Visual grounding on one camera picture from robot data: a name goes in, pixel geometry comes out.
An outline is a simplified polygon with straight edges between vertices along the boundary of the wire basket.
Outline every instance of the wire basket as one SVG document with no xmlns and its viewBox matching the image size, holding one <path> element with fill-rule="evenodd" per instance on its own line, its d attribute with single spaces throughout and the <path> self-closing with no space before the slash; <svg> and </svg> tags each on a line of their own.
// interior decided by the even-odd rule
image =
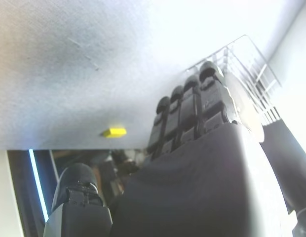
<svg viewBox="0 0 306 237">
<path fill-rule="evenodd" d="M 251 98 L 262 125 L 280 120 L 272 99 L 281 90 L 281 84 L 248 36 L 242 36 L 202 59 L 188 68 L 186 73 L 196 73 L 205 61 L 215 63 L 223 75 L 232 73 L 239 80 Z"/>
</svg>

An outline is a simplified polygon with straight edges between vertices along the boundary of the gray panel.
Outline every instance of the gray panel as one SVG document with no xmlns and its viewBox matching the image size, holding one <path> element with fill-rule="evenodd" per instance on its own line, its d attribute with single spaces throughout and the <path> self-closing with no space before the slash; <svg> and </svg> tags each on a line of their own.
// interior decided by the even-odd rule
<svg viewBox="0 0 306 237">
<path fill-rule="evenodd" d="M 242 34 L 268 57 L 302 2 L 0 0 L 0 148 L 143 148 L 185 68 Z"/>
</svg>

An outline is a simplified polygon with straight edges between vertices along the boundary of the dish rack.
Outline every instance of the dish rack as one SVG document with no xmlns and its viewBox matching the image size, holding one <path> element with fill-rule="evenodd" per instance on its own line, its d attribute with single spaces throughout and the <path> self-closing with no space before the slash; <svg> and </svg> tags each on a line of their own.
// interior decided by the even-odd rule
<svg viewBox="0 0 306 237">
<path fill-rule="evenodd" d="M 273 98 L 281 90 L 281 84 L 266 59 L 247 36 L 232 41 L 210 56 L 188 68 L 185 73 L 198 72 L 200 66 L 212 61 L 223 75 L 232 73 L 241 83 L 260 116 L 262 125 L 280 120 Z"/>
</svg>

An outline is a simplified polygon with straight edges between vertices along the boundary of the yellow object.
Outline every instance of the yellow object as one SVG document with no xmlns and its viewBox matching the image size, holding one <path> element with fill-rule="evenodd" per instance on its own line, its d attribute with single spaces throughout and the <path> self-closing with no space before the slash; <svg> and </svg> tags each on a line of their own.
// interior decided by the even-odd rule
<svg viewBox="0 0 306 237">
<path fill-rule="evenodd" d="M 109 128 L 103 133 L 106 138 L 119 138 L 127 134 L 125 128 Z"/>
</svg>

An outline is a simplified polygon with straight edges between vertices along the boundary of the white wall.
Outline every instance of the white wall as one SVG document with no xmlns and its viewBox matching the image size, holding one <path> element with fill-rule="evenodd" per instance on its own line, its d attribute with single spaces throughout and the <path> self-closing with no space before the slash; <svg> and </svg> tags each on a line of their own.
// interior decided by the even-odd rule
<svg viewBox="0 0 306 237">
<path fill-rule="evenodd" d="M 306 152 L 306 3 L 270 66 L 283 86 L 276 106 Z"/>
<path fill-rule="evenodd" d="M 23 237 L 6 151 L 0 151 L 0 237 Z"/>
</svg>

